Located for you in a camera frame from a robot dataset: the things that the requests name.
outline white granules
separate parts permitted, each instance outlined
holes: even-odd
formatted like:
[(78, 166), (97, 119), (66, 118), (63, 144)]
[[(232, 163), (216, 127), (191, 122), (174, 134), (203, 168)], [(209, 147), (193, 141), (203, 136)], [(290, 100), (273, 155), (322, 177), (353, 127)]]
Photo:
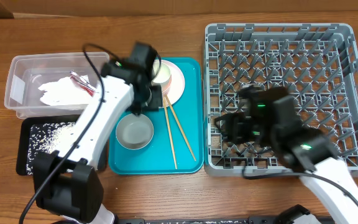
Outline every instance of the white granules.
[(74, 128), (74, 122), (36, 124), (30, 129), (29, 150), (27, 151), (27, 175), (32, 175), (32, 162), (37, 153), (52, 153), (57, 146), (70, 139)]

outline white plate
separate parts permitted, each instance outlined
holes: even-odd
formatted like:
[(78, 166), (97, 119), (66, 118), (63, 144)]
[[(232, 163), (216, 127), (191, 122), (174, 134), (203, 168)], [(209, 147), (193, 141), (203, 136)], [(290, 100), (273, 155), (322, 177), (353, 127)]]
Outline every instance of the white plate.
[(173, 105), (180, 99), (183, 92), (185, 91), (185, 77), (183, 76), (183, 72), (181, 72), (180, 68), (177, 67), (174, 63), (167, 60), (161, 60), (161, 63), (168, 65), (171, 71), (171, 84), (167, 96)]

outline gray bowl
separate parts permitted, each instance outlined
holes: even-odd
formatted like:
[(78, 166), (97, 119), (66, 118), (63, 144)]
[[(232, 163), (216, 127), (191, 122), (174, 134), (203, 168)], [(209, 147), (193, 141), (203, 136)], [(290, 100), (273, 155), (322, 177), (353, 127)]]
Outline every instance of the gray bowl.
[(118, 143), (131, 150), (142, 149), (148, 145), (153, 135), (153, 123), (143, 114), (140, 116), (129, 114), (123, 117), (116, 128)]

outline clear plastic bin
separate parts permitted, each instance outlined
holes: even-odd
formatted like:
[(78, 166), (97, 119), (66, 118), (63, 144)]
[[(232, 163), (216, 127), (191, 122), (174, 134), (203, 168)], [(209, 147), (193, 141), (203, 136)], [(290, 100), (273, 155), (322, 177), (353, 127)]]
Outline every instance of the clear plastic bin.
[[(105, 52), (89, 52), (90, 59), (101, 68), (109, 60)], [(35, 116), (57, 116), (81, 114), (86, 105), (49, 106), (40, 101), (44, 95), (38, 89), (44, 83), (55, 82), (70, 76), (74, 70), (79, 75), (88, 75), (89, 82), (96, 86), (98, 78), (83, 53), (59, 53), (21, 55), (13, 58), (7, 76), (5, 107), (16, 110), (18, 118)]]

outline table surface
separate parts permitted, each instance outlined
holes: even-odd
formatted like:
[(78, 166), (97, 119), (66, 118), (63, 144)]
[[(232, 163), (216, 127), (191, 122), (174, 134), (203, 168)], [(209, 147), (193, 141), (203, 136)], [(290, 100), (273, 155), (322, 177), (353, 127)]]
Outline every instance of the table surface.
[[(192, 57), (201, 64), (204, 28), (213, 22), (345, 22), (353, 27), (358, 48), (358, 12), (0, 20), (0, 223), (16, 223), (34, 193), (32, 178), (15, 172), (22, 120), (3, 104), (13, 57), (80, 52), (84, 42), (126, 56), (140, 40), (153, 45), (162, 57)], [(99, 178), (104, 187), (104, 205), (121, 218), (276, 215), (298, 203), (314, 214), (328, 215), (319, 200), (296, 179), (210, 177), (204, 169), (191, 175), (148, 176), (118, 176), (106, 169)], [(51, 223), (59, 217), (33, 206), (26, 220)]]

